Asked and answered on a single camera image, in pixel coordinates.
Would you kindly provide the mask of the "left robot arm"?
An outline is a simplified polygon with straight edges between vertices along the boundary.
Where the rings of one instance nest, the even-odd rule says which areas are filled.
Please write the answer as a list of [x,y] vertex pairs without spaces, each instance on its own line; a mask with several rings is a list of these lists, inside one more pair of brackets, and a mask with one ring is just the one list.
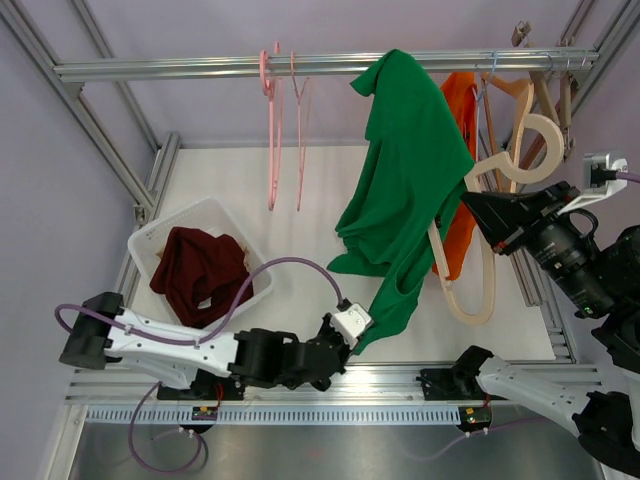
[[85,370],[116,363],[194,399],[212,392],[214,376],[262,389],[295,390],[309,384],[325,391],[334,374],[344,373],[372,324],[368,312],[349,301],[325,314],[316,336],[306,341],[293,333],[260,328],[210,336],[138,314],[114,292],[96,295],[73,309],[78,316],[60,363]]

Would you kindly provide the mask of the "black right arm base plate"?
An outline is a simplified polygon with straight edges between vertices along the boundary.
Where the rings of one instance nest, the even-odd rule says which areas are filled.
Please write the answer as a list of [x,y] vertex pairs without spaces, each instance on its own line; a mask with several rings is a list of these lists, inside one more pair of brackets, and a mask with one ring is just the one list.
[[475,377],[456,372],[453,368],[425,368],[416,377],[425,400],[485,401],[484,392]]

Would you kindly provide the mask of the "beige t shirt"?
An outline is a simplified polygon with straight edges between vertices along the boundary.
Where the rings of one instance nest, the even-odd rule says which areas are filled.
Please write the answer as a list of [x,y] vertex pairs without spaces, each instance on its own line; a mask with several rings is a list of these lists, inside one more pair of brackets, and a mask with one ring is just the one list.
[[193,269],[207,273],[237,273],[246,268],[248,250],[233,237],[177,235],[158,253],[156,272]]

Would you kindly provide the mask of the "thin pink wire hanger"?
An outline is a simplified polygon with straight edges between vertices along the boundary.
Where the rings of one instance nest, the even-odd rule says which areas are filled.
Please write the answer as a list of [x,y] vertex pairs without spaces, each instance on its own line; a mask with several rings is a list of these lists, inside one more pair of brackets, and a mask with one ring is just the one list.
[[296,54],[290,53],[290,76],[296,99],[297,119],[297,146],[298,146],[298,183],[296,194],[296,211],[302,206],[302,194],[304,186],[304,174],[306,164],[307,142],[306,134],[309,126],[309,114],[311,108],[311,88],[308,87],[310,78],[305,77],[301,84],[298,83],[296,73]]

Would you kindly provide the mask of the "green t shirt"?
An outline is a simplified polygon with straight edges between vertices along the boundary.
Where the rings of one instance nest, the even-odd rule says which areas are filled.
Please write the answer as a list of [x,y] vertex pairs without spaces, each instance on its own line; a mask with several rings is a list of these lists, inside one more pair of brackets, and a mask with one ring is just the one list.
[[345,251],[330,271],[382,282],[369,307],[373,324],[355,349],[402,333],[435,262],[428,229],[446,235],[474,161],[445,96],[410,54],[390,50],[352,81],[372,97],[369,143],[352,199],[335,231]]

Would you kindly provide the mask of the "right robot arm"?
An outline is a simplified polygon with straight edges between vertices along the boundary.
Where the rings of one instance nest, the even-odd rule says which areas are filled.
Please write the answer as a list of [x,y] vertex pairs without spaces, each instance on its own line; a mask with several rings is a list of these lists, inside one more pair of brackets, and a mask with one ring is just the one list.
[[598,219],[571,206],[576,189],[558,184],[537,193],[465,193],[462,201],[491,250],[526,251],[574,305],[582,328],[571,338],[580,360],[592,360],[606,391],[572,389],[522,370],[479,346],[451,369],[464,397],[501,397],[569,431],[584,451],[613,470],[639,474],[639,228],[624,229],[599,249]]

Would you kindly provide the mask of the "maroon t shirt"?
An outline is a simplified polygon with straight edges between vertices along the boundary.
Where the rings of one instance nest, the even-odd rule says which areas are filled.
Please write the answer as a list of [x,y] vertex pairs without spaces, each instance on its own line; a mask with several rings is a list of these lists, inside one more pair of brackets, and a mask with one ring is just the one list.
[[[199,229],[174,227],[167,241],[177,235],[214,237]],[[155,270],[150,288],[164,296],[182,325],[203,329],[227,314],[248,276],[247,268],[237,273],[207,273],[193,269],[163,273]]]

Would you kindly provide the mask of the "thick pink plastic hanger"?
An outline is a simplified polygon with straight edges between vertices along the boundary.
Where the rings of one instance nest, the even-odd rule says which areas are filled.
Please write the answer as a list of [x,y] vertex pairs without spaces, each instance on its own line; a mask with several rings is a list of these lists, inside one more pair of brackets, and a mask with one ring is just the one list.
[[267,208],[273,211],[277,201],[283,130],[282,78],[270,72],[270,54],[262,50],[259,54],[259,80],[263,95],[268,100],[268,195]]

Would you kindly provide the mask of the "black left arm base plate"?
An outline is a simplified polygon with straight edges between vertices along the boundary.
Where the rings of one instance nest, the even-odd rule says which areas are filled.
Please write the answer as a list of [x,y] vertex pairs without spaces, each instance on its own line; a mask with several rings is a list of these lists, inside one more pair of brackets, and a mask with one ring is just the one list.
[[194,381],[186,390],[178,390],[166,386],[160,386],[157,399],[163,401],[240,401],[244,399],[245,386],[233,378],[223,378],[198,370]]

